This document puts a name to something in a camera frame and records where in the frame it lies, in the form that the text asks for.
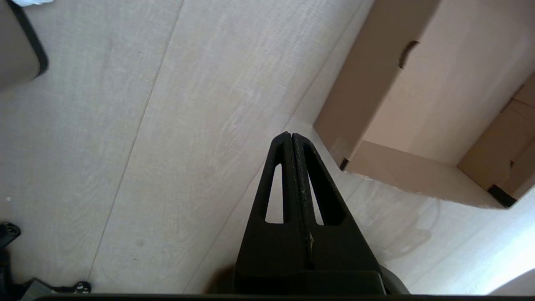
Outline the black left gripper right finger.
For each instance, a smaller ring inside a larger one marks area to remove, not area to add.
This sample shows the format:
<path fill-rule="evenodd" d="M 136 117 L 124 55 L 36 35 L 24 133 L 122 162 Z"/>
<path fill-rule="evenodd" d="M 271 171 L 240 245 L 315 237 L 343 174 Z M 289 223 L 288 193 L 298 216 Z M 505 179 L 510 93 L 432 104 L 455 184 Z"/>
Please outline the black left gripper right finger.
<path fill-rule="evenodd" d="M 379 271 L 315 145 L 294 133 L 298 196 L 308 262 L 320 271 Z"/>

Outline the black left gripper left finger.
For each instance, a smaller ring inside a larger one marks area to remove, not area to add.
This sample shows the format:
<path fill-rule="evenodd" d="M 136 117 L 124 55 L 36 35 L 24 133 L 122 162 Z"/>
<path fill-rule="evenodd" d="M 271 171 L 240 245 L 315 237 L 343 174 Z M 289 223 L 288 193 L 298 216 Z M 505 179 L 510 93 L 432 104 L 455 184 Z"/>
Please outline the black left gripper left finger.
<path fill-rule="evenodd" d="M 293 136 L 277 135 L 271 142 L 237 257 L 237 271 L 298 271 L 306 266 L 303 204 Z M 266 218 L 275 168 L 281 167 L 283 222 Z"/>

